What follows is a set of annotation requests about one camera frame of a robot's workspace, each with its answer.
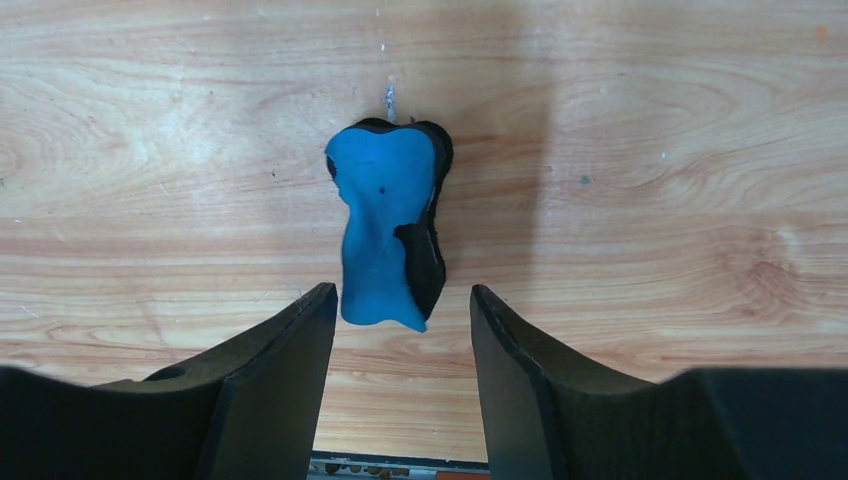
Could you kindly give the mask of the blue black foam eraser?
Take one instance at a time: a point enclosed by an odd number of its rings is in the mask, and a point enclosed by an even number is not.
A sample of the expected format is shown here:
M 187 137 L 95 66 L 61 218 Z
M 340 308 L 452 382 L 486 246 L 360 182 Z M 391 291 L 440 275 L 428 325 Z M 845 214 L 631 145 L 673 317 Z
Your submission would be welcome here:
M 329 140 L 327 169 L 349 208 L 341 247 L 345 321 L 393 320 L 426 331 L 446 283 L 435 216 L 453 155 L 450 135 L 431 121 L 365 118 Z

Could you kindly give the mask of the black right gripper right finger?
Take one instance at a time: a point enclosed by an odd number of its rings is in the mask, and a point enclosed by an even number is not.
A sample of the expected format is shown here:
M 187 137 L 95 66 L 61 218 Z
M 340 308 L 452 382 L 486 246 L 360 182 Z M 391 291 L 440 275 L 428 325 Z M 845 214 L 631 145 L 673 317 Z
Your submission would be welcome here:
M 843 368 L 697 367 L 654 384 L 470 297 L 495 479 L 843 479 Z

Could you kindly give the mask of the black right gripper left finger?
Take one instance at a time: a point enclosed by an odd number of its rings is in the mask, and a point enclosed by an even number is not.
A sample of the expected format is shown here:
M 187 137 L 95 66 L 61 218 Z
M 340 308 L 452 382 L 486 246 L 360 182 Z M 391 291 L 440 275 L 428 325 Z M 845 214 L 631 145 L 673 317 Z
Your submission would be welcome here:
M 304 479 L 336 326 L 315 286 L 273 317 L 141 381 L 1 370 L 5 479 Z

